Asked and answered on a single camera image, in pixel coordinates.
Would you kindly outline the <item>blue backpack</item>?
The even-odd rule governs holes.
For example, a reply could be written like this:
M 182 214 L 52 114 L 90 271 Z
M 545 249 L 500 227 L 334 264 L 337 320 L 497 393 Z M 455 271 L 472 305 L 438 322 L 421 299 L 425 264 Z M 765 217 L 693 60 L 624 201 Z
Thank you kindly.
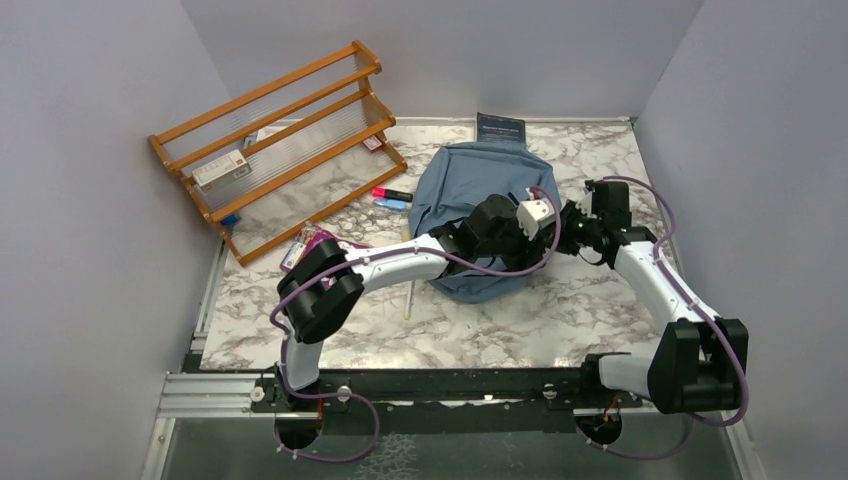
M 441 147 L 419 177 L 408 224 L 415 237 L 467 216 L 491 194 L 517 199 L 541 186 L 562 205 L 553 167 L 514 143 L 465 142 Z M 430 284 L 454 301 L 484 303 L 525 288 L 529 275 L 497 277 L 468 270 Z

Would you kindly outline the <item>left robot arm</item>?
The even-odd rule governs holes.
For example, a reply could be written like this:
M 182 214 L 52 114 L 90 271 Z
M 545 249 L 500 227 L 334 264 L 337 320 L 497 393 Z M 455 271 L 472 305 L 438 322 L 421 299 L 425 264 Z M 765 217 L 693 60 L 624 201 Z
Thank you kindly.
M 557 247 L 560 211 L 541 188 L 528 194 L 518 203 L 493 194 L 469 216 L 388 247 L 316 245 L 277 285 L 270 321 L 284 332 L 279 401 L 294 411 L 310 405 L 323 343 L 363 295 L 405 282 L 524 277 L 540 269 Z

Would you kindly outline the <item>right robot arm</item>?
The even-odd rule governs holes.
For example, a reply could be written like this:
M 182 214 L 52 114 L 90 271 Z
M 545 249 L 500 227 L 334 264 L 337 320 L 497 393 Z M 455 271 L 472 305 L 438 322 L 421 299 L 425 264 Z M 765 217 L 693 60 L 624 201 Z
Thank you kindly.
M 588 373 L 577 380 L 579 398 L 600 407 L 617 391 L 652 402 L 662 413 L 685 413 L 698 421 L 713 411 L 730 411 L 729 424 L 747 412 L 749 332 L 703 303 L 674 271 L 656 237 L 632 223 L 629 187 L 634 179 L 609 176 L 585 183 L 586 195 L 568 201 L 560 218 L 558 252 L 576 255 L 591 248 L 634 291 L 662 331 L 652 357 L 628 353 L 589 355 Z

